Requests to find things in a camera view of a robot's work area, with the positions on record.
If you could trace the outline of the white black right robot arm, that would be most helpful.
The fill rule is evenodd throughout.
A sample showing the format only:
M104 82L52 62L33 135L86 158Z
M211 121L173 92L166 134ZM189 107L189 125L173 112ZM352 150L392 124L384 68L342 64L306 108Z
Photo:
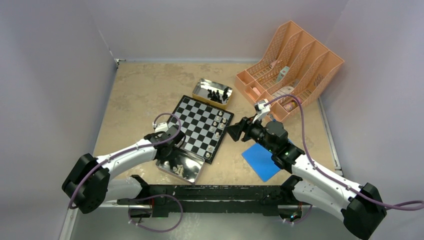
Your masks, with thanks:
M309 160L304 150L289 141L281 122L270 121L262 126L261 121L243 117L225 129L235 142L255 141L271 152L277 167L291 174L280 191L284 202L297 200L320 208L341 220L361 240L368 240L386 217L386 209L375 203L382 198L374 185L350 181Z

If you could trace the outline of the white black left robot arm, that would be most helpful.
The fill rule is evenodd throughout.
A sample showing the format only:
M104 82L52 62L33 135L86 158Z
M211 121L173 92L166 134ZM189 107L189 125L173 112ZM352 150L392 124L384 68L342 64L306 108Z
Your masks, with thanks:
M112 153L80 156L61 186L69 197L68 208L91 213L106 201L114 178L137 165L168 157L184 137L180 127L171 126Z

